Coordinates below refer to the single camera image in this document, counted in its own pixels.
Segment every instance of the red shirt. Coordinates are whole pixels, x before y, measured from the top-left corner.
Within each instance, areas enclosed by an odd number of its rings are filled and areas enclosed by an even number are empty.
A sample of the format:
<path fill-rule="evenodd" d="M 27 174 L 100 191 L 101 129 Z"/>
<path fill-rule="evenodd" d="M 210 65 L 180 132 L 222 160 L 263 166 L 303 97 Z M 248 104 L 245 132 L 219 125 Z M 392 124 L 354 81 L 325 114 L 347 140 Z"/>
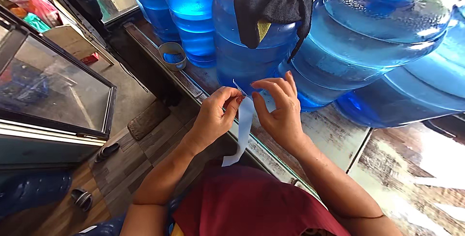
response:
<path fill-rule="evenodd" d="M 298 236 L 308 228 L 350 236 L 312 195 L 245 166 L 206 170 L 173 218 L 185 236 Z"/>

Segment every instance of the forearm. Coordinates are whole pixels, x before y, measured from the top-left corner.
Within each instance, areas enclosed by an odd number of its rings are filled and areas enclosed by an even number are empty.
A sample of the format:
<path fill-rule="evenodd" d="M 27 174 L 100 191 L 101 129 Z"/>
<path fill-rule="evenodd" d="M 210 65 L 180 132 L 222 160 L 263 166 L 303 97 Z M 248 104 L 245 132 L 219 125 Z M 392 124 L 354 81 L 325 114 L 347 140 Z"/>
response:
<path fill-rule="evenodd" d="M 295 155 L 323 203 L 342 218 L 383 215 L 375 200 L 306 136 Z"/>
<path fill-rule="evenodd" d="M 204 148 L 190 142 L 187 133 L 180 144 L 148 173 L 137 189 L 133 204 L 164 205 L 194 156 Z"/>

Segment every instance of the pink plastic bag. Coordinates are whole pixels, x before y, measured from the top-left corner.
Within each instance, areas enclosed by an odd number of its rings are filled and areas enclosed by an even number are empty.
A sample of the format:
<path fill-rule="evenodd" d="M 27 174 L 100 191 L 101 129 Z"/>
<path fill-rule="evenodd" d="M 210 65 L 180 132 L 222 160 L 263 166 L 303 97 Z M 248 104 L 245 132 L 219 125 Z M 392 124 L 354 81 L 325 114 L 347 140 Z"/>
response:
<path fill-rule="evenodd" d="M 60 25 L 58 10 L 48 0 L 30 0 L 35 7 L 34 14 L 51 28 Z"/>

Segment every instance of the towel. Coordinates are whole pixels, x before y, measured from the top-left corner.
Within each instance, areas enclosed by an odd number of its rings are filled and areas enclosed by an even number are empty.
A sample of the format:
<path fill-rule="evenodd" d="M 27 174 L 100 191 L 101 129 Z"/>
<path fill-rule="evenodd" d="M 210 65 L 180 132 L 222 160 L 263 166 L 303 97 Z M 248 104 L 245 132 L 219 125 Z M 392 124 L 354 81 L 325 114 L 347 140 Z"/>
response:
<path fill-rule="evenodd" d="M 297 29 L 297 42 L 288 61 L 299 50 L 310 32 L 313 0 L 234 0 L 241 43 L 250 49 L 258 47 L 269 24 L 289 24 L 301 21 Z"/>

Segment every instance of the shoe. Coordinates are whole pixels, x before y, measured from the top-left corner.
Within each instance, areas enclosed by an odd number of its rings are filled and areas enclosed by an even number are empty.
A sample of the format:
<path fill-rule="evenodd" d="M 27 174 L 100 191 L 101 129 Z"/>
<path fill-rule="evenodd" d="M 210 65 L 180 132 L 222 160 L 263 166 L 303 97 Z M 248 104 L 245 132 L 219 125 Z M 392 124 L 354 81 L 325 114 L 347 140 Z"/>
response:
<path fill-rule="evenodd" d="M 119 149 L 119 143 L 112 144 L 108 147 L 103 148 L 100 150 L 100 152 L 97 154 L 97 157 L 95 159 L 95 162 L 103 162 L 105 161 L 110 155 L 115 153 Z"/>
<path fill-rule="evenodd" d="M 71 197 L 74 199 L 74 204 L 84 212 L 90 210 L 92 207 L 92 194 L 84 189 L 73 189 L 71 191 Z"/>

